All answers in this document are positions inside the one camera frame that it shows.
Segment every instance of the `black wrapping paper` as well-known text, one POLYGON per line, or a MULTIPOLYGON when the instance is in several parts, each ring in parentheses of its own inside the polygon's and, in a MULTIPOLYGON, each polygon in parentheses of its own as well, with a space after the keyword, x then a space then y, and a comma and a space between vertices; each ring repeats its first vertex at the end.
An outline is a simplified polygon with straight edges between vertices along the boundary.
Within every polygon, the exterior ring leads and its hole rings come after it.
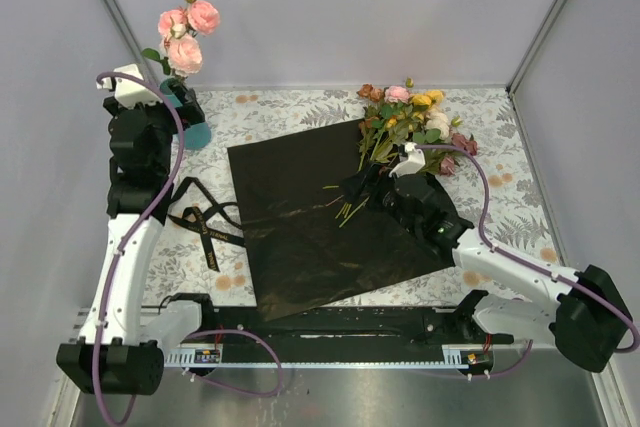
MULTIPOLYGON (((258 310, 276 319, 442 270, 393 218, 343 228, 337 185, 360 161, 358 121, 228 149, 258 310)), ((443 208, 455 211, 434 178, 443 208)))

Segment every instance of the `white wall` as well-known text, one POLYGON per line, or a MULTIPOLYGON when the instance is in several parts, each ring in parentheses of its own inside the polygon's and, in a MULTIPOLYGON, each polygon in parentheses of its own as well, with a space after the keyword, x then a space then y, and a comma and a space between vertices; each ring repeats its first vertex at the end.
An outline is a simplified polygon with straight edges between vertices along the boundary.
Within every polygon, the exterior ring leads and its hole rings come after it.
MULTIPOLYGON (((640 2, 569 0, 516 93, 568 256, 608 270, 636 319, 639 81, 640 2)), ((637 409, 640 354, 617 361, 637 409)))
POLYGON ((106 244, 95 76, 132 61, 99 0, 2 0, 0 424, 37 426, 106 244))
MULTIPOLYGON (((119 0, 142 44, 181 0, 119 0)), ((211 0, 193 84, 506 84, 553 0, 211 0)))

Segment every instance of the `teal glass vase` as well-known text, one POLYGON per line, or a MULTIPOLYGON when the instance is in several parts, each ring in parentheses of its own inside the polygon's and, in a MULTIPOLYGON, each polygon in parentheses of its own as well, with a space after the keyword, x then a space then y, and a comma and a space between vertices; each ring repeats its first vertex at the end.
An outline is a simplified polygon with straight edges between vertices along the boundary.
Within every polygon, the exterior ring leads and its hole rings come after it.
MULTIPOLYGON (((171 90, 171 84, 173 82, 175 82, 174 79, 165 79, 160 84, 160 91, 169 98, 176 109, 180 109, 182 102, 180 102, 180 99, 178 99, 173 90, 171 90)), ((203 149, 211 142, 212 135, 211 128, 209 124, 207 124, 206 119, 200 124, 192 125, 184 131, 184 148, 187 150, 203 149)))

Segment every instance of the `gray floor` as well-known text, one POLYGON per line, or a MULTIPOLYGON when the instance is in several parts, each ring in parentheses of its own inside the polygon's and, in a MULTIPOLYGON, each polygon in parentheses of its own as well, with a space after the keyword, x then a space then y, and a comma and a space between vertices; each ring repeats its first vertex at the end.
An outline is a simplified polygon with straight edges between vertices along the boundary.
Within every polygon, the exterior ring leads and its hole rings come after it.
MULTIPOLYGON (((498 367, 516 359, 497 354, 498 367)), ((270 389, 272 371, 214 373, 245 388, 270 389)), ((513 375, 471 384, 416 371, 298 370, 275 399, 248 399, 179 372, 139 398, 129 427, 600 427, 605 420, 591 376, 554 351, 534 351, 513 375)), ((111 398, 116 417, 127 398, 111 398)), ((74 427, 105 425, 92 396, 80 399, 74 427)))

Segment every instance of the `floral tablecloth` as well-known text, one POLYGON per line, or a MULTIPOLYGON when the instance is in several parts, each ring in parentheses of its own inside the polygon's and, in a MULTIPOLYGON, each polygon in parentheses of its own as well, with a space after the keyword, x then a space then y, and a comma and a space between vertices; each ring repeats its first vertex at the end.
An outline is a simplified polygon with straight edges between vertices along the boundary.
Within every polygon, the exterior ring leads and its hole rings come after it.
MULTIPOLYGON (((477 159, 489 177, 487 230, 503 243, 556 262, 541 197, 506 92, 498 88, 450 89, 446 94, 444 111, 451 118, 462 117, 460 132, 474 134, 479 145, 477 159)), ((362 117, 364 106, 355 92, 345 90, 214 91, 200 92, 198 97, 213 130, 213 141, 202 151, 186 153, 180 175, 198 177, 218 202, 235 200, 227 147, 357 119, 362 117)), ((441 177, 440 181, 460 215, 477 222, 482 184, 473 166, 461 162, 455 176, 441 177)), ((192 188, 171 211, 180 215, 184 207, 194 204, 208 206, 192 188)), ((211 227, 239 233, 217 217, 210 221, 211 227)), ((256 305, 245 250, 213 242, 219 273, 207 268, 199 234, 168 221, 151 261, 144 303, 157 304, 176 292, 207 292, 216 305, 256 305)), ((474 288, 508 298, 516 295, 490 278, 454 267, 335 305, 455 305, 474 288)))

